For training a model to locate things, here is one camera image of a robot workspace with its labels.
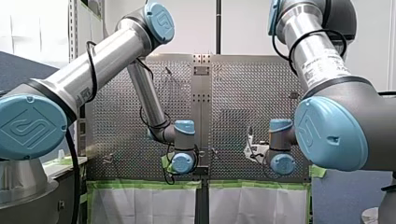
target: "metal backboard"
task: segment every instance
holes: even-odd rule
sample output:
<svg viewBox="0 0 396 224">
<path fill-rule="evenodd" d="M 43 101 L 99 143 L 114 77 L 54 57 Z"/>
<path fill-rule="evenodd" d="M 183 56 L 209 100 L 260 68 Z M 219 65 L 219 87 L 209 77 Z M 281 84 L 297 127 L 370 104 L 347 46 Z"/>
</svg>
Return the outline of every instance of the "metal backboard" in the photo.
<svg viewBox="0 0 396 224">
<path fill-rule="evenodd" d="M 299 99 L 290 95 L 302 91 L 286 63 L 271 56 L 155 55 L 147 64 L 164 111 L 172 120 L 194 119 L 210 178 L 272 180 L 243 149 L 248 126 L 255 142 L 268 141 L 270 119 L 292 117 Z M 166 146 L 147 139 L 139 108 L 126 71 L 87 107 L 89 179 L 163 180 L 160 156 Z M 277 181 L 309 181 L 308 162 L 298 148 L 293 155 L 297 172 Z"/>
<path fill-rule="evenodd" d="M 289 65 L 273 56 L 218 56 L 212 64 L 211 179 L 309 182 L 309 163 L 295 147 L 297 169 L 280 177 L 249 161 L 242 153 L 253 128 L 254 143 L 269 141 L 271 119 L 292 119 L 302 95 L 298 78 Z"/>
<path fill-rule="evenodd" d="M 190 119 L 192 55 L 150 56 L 146 62 L 154 74 L 163 110 L 172 121 Z M 103 87 L 88 105 L 87 155 L 92 158 L 89 179 L 163 180 L 161 155 L 167 146 L 147 138 L 139 109 L 126 70 Z"/>
</svg>

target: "metal bracket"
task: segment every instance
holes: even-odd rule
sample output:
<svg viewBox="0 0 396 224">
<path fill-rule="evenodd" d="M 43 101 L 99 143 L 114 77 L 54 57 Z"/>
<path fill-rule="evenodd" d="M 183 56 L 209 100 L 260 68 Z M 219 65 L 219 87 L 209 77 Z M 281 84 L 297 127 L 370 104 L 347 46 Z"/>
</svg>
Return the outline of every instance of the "metal bracket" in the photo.
<svg viewBox="0 0 396 224">
<path fill-rule="evenodd" d="M 194 67 L 194 75 L 195 76 L 209 76 L 209 67 L 208 66 L 195 66 Z"/>
</svg>

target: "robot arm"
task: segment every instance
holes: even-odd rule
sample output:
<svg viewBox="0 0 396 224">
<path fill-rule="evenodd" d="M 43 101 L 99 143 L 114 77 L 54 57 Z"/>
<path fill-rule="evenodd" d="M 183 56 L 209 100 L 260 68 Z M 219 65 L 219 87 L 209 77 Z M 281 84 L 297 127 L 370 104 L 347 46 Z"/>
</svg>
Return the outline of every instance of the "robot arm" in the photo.
<svg viewBox="0 0 396 224">
<path fill-rule="evenodd" d="M 77 119 L 78 109 L 91 100 L 95 89 L 100 90 L 125 67 L 146 112 L 153 139 L 175 144 L 179 150 L 194 148 L 193 122 L 179 120 L 170 124 L 148 72 L 136 62 L 171 41 L 174 33 L 166 8 L 147 4 L 122 18 L 117 31 L 92 49 L 92 64 L 85 53 L 47 79 L 31 79 L 2 97 L 0 158 L 32 160 L 51 152 L 64 139 L 67 127 Z"/>
<path fill-rule="evenodd" d="M 305 90 L 294 118 L 305 156 L 341 171 L 395 171 L 396 100 L 352 76 L 336 50 L 343 40 L 336 32 L 349 41 L 356 34 L 350 1 L 274 1 L 271 25 L 270 34 L 288 46 L 288 60 Z M 322 29 L 336 32 L 326 35 Z"/>
</svg>

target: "white wall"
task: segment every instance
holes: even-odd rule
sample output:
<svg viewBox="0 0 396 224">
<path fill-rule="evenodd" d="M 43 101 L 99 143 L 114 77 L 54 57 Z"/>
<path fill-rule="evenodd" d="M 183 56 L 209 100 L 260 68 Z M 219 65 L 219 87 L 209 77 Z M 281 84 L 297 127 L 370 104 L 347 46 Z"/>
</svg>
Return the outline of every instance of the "white wall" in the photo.
<svg viewBox="0 0 396 224">
<path fill-rule="evenodd" d="M 171 12 L 176 35 L 155 53 L 208 53 L 215 52 L 216 1 L 214 0 L 158 0 Z M 105 1 L 105 23 L 108 34 L 114 32 L 118 20 L 142 7 L 144 0 Z"/>
<path fill-rule="evenodd" d="M 346 65 L 354 75 L 369 79 L 378 91 L 386 91 L 389 77 L 396 76 L 389 71 L 394 63 L 389 58 L 394 50 L 390 45 L 393 1 L 352 0 L 358 14 L 358 35 L 350 45 Z"/>
<path fill-rule="evenodd" d="M 393 64 L 393 1 L 352 0 L 358 14 L 358 36 L 350 45 L 347 66 L 352 73 L 369 79 L 378 91 L 396 90 L 396 64 Z M 159 0 L 172 13 L 176 37 L 157 53 L 215 52 L 215 0 Z M 222 54 L 276 55 L 267 34 L 271 0 L 222 1 Z M 114 30 L 118 19 L 144 5 L 144 0 L 111 0 L 105 5 L 106 28 Z M 287 49 L 278 44 L 285 54 Z"/>
</svg>

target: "metal pole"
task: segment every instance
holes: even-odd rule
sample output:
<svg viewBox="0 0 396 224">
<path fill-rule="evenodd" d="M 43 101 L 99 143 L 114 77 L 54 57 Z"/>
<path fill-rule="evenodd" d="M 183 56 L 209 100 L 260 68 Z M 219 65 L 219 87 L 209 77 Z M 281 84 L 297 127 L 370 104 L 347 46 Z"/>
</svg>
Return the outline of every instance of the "metal pole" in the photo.
<svg viewBox="0 0 396 224">
<path fill-rule="evenodd" d="M 221 54 L 221 0 L 216 2 L 216 54 Z"/>
</svg>

